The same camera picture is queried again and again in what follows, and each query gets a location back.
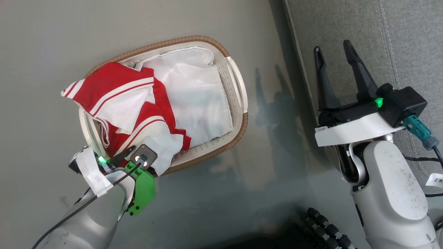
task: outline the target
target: cable connector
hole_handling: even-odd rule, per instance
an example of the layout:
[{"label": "cable connector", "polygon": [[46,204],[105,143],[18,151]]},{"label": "cable connector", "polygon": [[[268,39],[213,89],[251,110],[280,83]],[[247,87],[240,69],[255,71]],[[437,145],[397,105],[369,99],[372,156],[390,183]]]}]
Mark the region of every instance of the cable connector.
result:
[{"label": "cable connector", "polygon": [[417,118],[415,115],[408,116],[403,123],[403,126],[412,134],[418,137],[423,144],[423,147],[430,151],[432,147],[440,144],[440,141],[431,136],[432,132]]}]

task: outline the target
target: gray fabric upholstery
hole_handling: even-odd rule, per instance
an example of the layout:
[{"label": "gray fabric upholstery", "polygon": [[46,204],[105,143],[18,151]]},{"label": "gray fabric upholstery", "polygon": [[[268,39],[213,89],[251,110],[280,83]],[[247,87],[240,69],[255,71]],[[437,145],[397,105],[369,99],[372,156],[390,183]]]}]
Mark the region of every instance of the gray fabric upholstery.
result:
[{"label": "gray fabric upholstery", "polygon": [[[356,101],[354,76],[343,51],[348,39],[377,85],[412,86],[429,102],[420,119],[443,141],[442,0],[285,1],[316,117],[315,46],[322,49],[336,96],[342,104]],[[394,141],[407,156],[435,157],[408,132],[397,132]],[[425,193],[442,191],[425,186],[431,173],[443,173],[438,163],[409,165]]]}]

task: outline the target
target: basket rim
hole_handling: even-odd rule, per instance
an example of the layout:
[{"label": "basket rim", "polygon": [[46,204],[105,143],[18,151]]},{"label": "basket rim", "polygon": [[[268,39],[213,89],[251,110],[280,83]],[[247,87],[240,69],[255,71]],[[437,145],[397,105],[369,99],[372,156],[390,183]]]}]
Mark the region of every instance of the basket rim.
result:
[{"label": "basket rim", "polygon": [[[218,41],[216,41],[212,38],[209,38],[207,36],[203,36],[203,35],[191,35],[191,36],[185,36],[185,37],[181,37],[181,38],[175,38],[175,39],[170,39],[170,40],[163,41],[163,42],[154,43],[151,45],[147,45],[147,46],[144,46],[141,48],[131,50],[131,51],[123,53],[121,55],[117,55],[117,56],[112,57],[111,59],[104,61],[104,62],[96,65],[95,67],[93,67],[86,74],[85,77],[90,76],[95,71],[97,71],[99,68],[101,68],[102,66],[104,66],[105,64],[107,64],[109,62],[121,62],[121,61],[126,60],[130,57],[137,56],[139,54],[146,53],[146,52],[149,52],[152,50],[156,50],[156,49],[164,48],[164,47],[168,47],[168,46],[173,46],[173,45],[177,45],[177,44],[182,44],[182,43],[189,43],[189,42],[208,43],[208,44],[214,46],[215,48],[217,48],[225,58],[229,57],[228,51]],[[246,112],[246,113],[243,113],[240,130],[238,131],[238,133],[235,135],[235,137],[229,143],[227,143],[226,145],[221,146],[217,149],[214,149],[213,151],[206,153],[202,156],[199,156],[199,157],[189,160],[187,162],[170,167],[162,175],[167,175],[167,174],[194,166],[198,163],[208,160],[209,158],[215,157],[218,154],[221,154],[222,152],[227,151],[228,149],[232,148],[235,144],[237,144],[238,141],[240,141],[240,139],[243,137],[243,135],[246,131],[247,126],[248,126],[248,113]]]}]

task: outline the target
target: green led indicator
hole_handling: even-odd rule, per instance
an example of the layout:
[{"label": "green led indicator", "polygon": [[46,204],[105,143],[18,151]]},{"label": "green led indicator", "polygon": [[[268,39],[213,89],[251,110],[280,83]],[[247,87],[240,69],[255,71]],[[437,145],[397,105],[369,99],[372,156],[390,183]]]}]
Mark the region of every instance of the green led indicator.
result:
[{"label": "green led indicator", "polygon": [[106,160],[105,160],[102,156],[99,156],[99,157],[98,157],[98,162],[99,162],[100,164],[104,164],[104,163],[106,163]]},{"label": "green led indicator", "polygon": [[375,103],[377,103],[378,108],[380,108],[383,105],[383,98],[376,99]]}]

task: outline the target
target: gray floor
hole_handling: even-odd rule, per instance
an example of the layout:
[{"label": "gray floor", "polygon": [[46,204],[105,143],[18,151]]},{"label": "gray floor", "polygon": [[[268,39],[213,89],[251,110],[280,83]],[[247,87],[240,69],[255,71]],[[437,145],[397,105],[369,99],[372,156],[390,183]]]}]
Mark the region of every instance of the gray floor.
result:
[{"label": "gray floor", "polygon": [[206,35],[237,62],[249,124],[236,147],[157,179],[111,248],[202,248],[272,233],[315,207],[368,248],[348,186],[313,141],[283,5],[267,0],[0,0],[0,241],[29,248],[86,189],[66,166],[85,141],[60,91],[94,65],[150,43]]}]

